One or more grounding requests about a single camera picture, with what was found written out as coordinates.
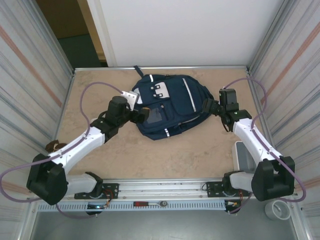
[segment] backpack strap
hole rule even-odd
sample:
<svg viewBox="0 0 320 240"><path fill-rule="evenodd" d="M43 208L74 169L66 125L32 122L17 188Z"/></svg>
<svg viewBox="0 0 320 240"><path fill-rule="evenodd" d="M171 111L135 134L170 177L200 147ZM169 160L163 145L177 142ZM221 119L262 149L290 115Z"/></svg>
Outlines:
<svg viewBox="0 0 320 240"><path fill-rule="evenodd" d="M136 70L136 72L140 75L140 77L143 78L144 77L144 73L141 71L141 69L137 65L135 65L133 67Z"/></svg>

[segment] white cylinder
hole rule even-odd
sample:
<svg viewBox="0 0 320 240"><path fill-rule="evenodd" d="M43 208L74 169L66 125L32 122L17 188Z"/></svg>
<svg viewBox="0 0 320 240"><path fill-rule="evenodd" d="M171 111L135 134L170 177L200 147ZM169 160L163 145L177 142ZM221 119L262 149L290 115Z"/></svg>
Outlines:
<svg viewBox="0 0 320 240"><path fill-rule="evenodd" d="M265 213L271 220L288 220L291 216L288 204L281 200L275 200L265 205Z"/></svg>

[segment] corrugated metal wall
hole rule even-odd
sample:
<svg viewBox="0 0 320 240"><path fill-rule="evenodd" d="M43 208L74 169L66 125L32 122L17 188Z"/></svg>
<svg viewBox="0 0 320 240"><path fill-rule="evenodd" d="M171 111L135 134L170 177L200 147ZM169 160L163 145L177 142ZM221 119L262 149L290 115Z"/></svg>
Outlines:
<svg viewBox="0 0 320 240"><path fill-rule="evenodd" d="M33 0L0 1L0 172L32 162L54 137L72 69ZM26 198L29 169L2 182ZM0 194L0 239L17 239L26 203Z"/></svg>
<svg viewBox="0 0 320 240"><path fill-rule="evenodd" d="M276 29L252 74L267 89L266 123L275 147L295 160L307 188L302 211L320 239L320 1L289 1Z"/></svg>

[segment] navy blue backpack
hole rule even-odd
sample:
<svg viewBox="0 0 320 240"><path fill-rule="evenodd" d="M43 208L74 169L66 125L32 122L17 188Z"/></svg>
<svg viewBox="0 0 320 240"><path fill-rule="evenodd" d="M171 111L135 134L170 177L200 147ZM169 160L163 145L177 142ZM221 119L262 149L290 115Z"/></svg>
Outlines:
<svg viewBox="0 0 320 240"><path fill-rule="evenodd" d="M148 119L138 123L140 132L152 140L183 133L206 120L211 114L202 112L205 99L214 99L209 90L188 75L144 75L132 91L140 95L134 108L149 108Z"/></svg>

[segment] red screwdriver handle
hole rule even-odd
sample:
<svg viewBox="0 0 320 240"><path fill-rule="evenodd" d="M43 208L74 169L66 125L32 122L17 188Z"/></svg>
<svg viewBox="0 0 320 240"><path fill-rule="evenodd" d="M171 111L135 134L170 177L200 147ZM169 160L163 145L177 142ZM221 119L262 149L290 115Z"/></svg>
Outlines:
<svg viewBox="0 0 320 240"><path fill-rule="evenodd" d="M134 201L133 206L134 207L146 207L146 206L149 206L149 202L147 202L147 201Z"/></svg>

